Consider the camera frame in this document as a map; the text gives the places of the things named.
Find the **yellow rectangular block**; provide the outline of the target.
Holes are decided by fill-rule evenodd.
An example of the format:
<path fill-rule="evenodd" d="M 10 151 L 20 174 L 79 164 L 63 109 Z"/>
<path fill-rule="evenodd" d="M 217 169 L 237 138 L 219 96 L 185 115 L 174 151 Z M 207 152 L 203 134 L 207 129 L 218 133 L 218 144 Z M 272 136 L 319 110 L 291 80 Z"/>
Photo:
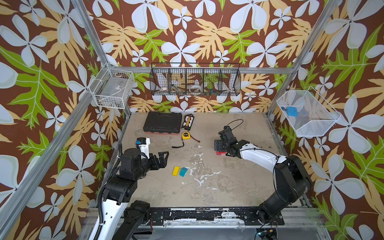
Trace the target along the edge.
<path fill-rule="evenodd" d="M 176 177 L 179 174 L 179 170 L 180 170 L 180 167 L 175 166 L 173 169 L 172 175 Z"/>

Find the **teal block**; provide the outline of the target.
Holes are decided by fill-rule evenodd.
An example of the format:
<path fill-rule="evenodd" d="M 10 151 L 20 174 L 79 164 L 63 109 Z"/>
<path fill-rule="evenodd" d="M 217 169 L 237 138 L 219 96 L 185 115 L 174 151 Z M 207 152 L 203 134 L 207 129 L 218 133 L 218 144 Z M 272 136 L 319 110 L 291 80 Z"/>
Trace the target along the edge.
<path fill-rule="evenodd" d="M 186 168 L 186 167 L 181 168 L 181 169 L 180 169 L 180 172 L 179 172 L 179 175 L 180 175 L 181 177 L 185 177 L 185 175 L 187 174 L 187 172 L 188 172 L 188 168 Z"/>

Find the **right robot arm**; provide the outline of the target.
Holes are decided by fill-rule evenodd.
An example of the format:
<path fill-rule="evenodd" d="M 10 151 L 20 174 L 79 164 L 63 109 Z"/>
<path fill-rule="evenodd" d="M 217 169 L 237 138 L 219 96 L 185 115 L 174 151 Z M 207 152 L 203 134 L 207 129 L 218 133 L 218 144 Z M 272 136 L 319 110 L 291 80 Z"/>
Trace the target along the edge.
<path fill-rule="evenodd" d="M 261 224 L 273 222 L 281 210 L 313 187 L 311 177 L 297 156 L 277 155 L 249 141 L 238 141 L 229 126 L 219 132 L 219 137 L 227 156 L 253 162 L 273 174 L 275 192 L 258 206 L 257 220 Z"/>

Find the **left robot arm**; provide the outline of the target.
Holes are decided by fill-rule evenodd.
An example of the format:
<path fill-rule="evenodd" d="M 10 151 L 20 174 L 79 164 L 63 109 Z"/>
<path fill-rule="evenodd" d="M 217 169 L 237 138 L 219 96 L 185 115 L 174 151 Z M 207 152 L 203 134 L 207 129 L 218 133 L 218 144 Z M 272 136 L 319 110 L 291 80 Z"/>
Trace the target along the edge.
<path fill-rule="evenodd" d="M 118 151 L 117 162 L 98 196 L 99 215 L 91 240 L 131 239 L 136 229 L 150 220 L 151 212 L 147 202 L 130 202 L 138 181 L 168 163 L 169 152 L 149 153 L 149 140 L 139 139 L 135 148 L 125 151 L 118 144 Z"/>

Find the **yellow tape measure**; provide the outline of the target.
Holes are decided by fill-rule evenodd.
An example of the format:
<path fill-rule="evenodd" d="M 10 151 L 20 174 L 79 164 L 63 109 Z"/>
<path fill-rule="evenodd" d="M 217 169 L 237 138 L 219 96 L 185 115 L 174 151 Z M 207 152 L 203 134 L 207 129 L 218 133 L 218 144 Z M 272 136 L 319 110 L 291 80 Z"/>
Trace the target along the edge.
<path fill-rule="evenodd" d="M 184 140 L 190 140 L 190 139 L 193 139 L 193 140 L 195 140 L 198 143 L 201 142 L 200 140 L 194 138 L 189 132 L 183 132 L 183 134 L 182 134 L 182 145 L 181 146 L 172 146 L 172 149 L 183 148 L 185 146 Z"/>

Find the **black tool case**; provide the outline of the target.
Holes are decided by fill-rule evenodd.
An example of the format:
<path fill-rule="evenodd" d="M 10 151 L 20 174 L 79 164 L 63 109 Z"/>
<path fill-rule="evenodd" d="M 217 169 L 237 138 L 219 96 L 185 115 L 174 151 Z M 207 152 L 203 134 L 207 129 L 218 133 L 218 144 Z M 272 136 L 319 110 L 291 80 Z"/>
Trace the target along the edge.
<path fill-rule="evenodd" d="M 159 134 L 179 134 L 182 124 L 181 113 L 149 112 L 143 131 Z"/>

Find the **blue object in basket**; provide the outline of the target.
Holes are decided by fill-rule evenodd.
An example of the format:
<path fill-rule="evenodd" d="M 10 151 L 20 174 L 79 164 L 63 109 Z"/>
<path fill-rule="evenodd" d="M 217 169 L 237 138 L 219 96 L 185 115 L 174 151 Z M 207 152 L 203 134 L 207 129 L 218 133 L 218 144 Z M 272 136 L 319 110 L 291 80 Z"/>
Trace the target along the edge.
<path fill-rule="evenodd" d="M 298 112 L 297 108 L 295 108 L 295 107 L 286 107 L 285 111 L 286 111 L 287 115 L 290 117 L 297 117 L 299 115 L 299 112 Z"/>

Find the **white mesh basket right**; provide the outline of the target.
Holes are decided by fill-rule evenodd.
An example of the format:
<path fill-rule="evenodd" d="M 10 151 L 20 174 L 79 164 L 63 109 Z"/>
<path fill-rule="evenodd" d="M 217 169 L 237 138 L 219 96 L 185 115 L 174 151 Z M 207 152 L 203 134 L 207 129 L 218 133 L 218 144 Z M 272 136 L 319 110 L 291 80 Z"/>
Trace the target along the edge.
<path fill-rule="evenodd" d="M 313 87 L 286 91 L 277 100 L 277 104 L 299 138 L 323 137 L 342 116 Z M 299 115 L 288 116 L 286 107 L 297 108 Z"/>

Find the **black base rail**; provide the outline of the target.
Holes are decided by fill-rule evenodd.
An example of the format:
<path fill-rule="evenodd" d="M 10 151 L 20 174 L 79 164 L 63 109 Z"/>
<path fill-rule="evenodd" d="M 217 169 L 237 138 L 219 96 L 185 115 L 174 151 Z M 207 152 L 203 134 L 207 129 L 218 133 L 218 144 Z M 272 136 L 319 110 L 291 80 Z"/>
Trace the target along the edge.
<path fill-rule="evenodd" d="M 151 208 L 150 223 L 162 226 L 165 221 L 194 219 L 209 223 L 218 219 L 241 220 L 246 226 L 258 226 L 263 223 L 258 219 L 257 207 L 228 207 L 228 208 Z"/>

